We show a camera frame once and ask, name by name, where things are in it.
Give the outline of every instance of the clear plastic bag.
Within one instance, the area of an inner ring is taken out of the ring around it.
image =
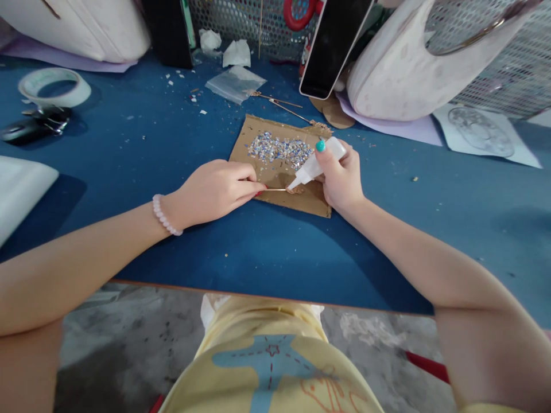
[[[205,86],[227,100],[242,104],[265,83],[266,79],[255,75],[244,67],[233,66],[231,69],[213,77]]]

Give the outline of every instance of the red ring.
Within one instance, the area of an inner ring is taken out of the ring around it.
[[[285,19],[287,27],[294,32],[300,32],[303,30],[306,26],[308,26],[308,23],[310,23],[310,20],[316,11],[316,4],[317,0],[309,0],[306,14],[300,19],[295,19],[292,12],[293,0],[285,0],[283,2],[283,18]]]

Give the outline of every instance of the yellow t-shirt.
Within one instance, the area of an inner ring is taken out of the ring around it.
[[[329,344],[311,306],[231,297],[160,413],[295,411],[383,413],[354,364]],[[517,412],[488,405],[462,410]]]

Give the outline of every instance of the floor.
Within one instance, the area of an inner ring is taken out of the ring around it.
[[[105,285],[64,321],[55,411],[147,413],[193,360],[204,335],[202,297]],[[407,349],[442,361],[432,319],[326,307],[321,321],[386,413],[456,411],[449,386],[403,355]]]

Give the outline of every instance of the white handbag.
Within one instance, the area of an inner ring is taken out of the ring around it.
[[[406,0],[354,65],[348,98],[362,116],[415,120],[448,103],[509,43],[538,1],[518,1],[494,23],[439,55],[425,48],[424,31],[434,0]]]
[[[29,37],[98,61],[134,61],[151,43],[133,0],[0,0],[0,17]]]

